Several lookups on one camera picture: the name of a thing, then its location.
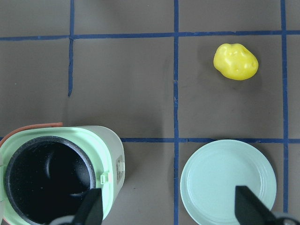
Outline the green plate near right arm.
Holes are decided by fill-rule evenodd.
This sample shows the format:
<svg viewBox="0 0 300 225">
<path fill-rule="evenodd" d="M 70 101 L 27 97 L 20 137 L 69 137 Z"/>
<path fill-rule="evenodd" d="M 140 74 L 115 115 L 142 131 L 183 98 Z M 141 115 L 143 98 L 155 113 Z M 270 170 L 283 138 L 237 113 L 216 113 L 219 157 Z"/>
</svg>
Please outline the green plate near right arm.
<svg viewBox="0 0 300 225">
<path fill-rule="evenodd" d="M 236 225 L 235 188 L 247 186 L 271 210 L 277 195 L 275 172 L 255 147 L 237 140 L 210 142 L 193 153 L 180 178 L 180 195 L 199 225 Z"/>
</svg>

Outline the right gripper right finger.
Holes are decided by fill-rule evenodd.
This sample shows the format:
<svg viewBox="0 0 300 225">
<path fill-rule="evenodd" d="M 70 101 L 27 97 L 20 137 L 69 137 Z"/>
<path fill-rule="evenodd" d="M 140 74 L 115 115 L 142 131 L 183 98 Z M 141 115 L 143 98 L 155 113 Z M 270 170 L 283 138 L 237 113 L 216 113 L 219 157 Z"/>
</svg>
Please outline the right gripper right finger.
<svg viewBox="0 0 300 225">
<path fill-rule="evenodd" d="M 240 225 L 275 225 L 276 218 L 247 187 L 235 187 L 234 214 Z"/>
</svg>

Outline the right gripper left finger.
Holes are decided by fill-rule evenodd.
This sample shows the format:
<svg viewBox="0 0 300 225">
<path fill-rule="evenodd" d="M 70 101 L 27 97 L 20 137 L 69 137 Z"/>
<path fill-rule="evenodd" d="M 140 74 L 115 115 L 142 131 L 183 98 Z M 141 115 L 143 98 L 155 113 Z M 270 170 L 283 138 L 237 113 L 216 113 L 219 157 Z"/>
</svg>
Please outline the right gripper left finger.
<svg viewBox="0 0 300 225">
<path fill-rule="evenodd" d="M 101 225 L 103 221 L 102 189 L 90 189 L 73 219 L 74 225 Z"/>
</svg>

